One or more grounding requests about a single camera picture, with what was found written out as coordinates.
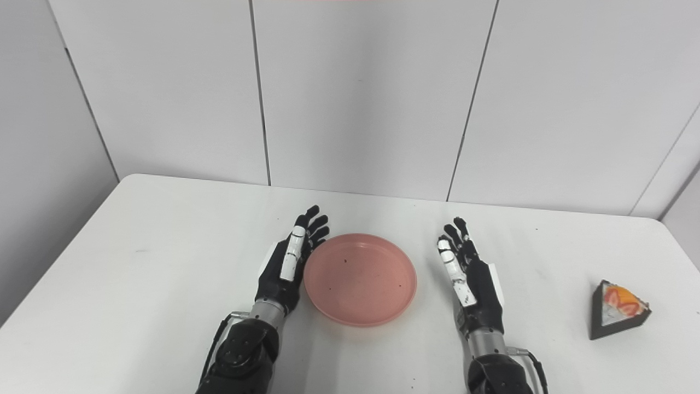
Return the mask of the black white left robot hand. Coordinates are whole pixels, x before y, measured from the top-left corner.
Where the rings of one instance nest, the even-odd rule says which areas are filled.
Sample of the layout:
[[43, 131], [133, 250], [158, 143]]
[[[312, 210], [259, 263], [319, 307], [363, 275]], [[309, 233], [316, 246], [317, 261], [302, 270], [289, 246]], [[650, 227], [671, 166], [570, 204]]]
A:
[[300, 286], [310, 255], [330, 234], [327, 215], [320, 215], [313, 205], [297, 217], [287, 237], [272, 250], [270, 259], [258, 279], [255, 301], [273, 301], [290, 314], [300, 300]]

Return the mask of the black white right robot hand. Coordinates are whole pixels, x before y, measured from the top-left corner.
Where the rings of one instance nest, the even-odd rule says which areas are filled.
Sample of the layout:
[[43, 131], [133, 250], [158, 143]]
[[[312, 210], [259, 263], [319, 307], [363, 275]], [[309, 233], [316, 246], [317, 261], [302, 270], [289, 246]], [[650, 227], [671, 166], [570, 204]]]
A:
[[462, 217], [444, 226], [437, 250], [461, 308], [457, 325], [462, 335], [476, 330], [504, 334], [503, 307], [492, 273], [482, 261]]

